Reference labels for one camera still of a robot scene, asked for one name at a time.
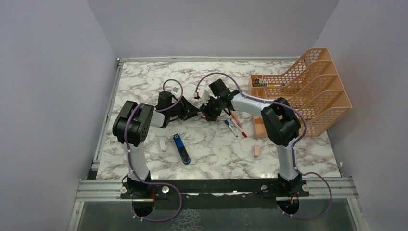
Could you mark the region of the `blue stapler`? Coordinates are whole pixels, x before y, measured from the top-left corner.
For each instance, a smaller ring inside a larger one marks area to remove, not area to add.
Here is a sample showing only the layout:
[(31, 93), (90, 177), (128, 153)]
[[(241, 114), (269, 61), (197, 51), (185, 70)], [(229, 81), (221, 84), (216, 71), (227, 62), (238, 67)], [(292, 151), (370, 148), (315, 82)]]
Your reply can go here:
[(185, 145), (184, 145), (180, 135), (175, 134), (173, 136), (173, 140), (175, 142), (175, 145), (176, 145), (177, 151), (178, 151), (178, 153), (180, 155), (180, 158), (182, 160), (182, 163), (185, 164), (185, 165), (188, 165), (191, 162), (191, 159), (190, 159), (190, 156), (189, 156), (189, 154), (187, 152), (187, 149), (185, 148)]

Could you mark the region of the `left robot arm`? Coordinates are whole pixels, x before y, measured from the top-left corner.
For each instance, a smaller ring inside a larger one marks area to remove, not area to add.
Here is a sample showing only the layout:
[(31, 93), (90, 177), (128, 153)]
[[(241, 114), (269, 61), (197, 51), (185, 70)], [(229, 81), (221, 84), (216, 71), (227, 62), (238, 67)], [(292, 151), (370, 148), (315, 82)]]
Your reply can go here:
[(112, 132), (127, 149), (129, 173), (127, 184), (138, 197), (151, 193), (150, 171), (146, 164), (143, 142), (150, 126), (166, 128), (173, 120), (188, 120), (197, 116), (199, 109), (183, 96), (179, 99), (169, 91), (158, 96), (157, 111), (152, 105), (125, 101), (114, 121)]

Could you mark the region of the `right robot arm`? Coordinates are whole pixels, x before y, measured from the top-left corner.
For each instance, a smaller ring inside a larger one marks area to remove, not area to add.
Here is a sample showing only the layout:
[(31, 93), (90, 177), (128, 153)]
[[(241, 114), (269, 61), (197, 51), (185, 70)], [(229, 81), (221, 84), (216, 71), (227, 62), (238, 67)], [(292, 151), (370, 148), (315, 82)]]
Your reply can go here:
[(285, 196), (297, 189), (302, 177), (296, 166), (293, 148), (299, 137), (301, 123), (285, 98), (274, 101), (248, 95), (239, 90), (230, 91), (221, 79), (209, 85), (213, 95), (206, 90), (196, 93), (202, 100), (200, 111), (206, 120), (216, 121), (224, 110), (249, 113), (263, 120), (268, 138), (276, 145), (279, 159), (278, 191)]

